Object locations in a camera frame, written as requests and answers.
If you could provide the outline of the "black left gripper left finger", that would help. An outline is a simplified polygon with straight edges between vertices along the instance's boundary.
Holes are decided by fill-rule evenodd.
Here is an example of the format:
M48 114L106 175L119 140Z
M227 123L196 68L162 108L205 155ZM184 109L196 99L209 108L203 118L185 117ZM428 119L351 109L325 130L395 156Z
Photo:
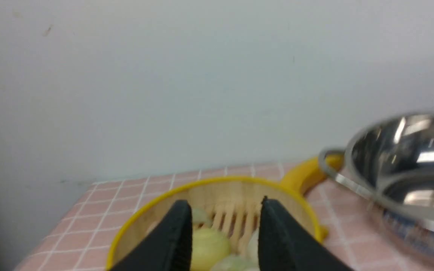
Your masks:
M189 271L193 242L192 209L184 199L111 271Z

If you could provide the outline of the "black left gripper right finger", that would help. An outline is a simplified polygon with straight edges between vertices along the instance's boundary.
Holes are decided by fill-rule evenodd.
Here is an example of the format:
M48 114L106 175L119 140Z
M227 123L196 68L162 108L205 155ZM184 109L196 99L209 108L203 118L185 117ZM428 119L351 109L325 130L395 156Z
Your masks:
M351 271L321 245L277 200L262 201L258 237L261 271Z

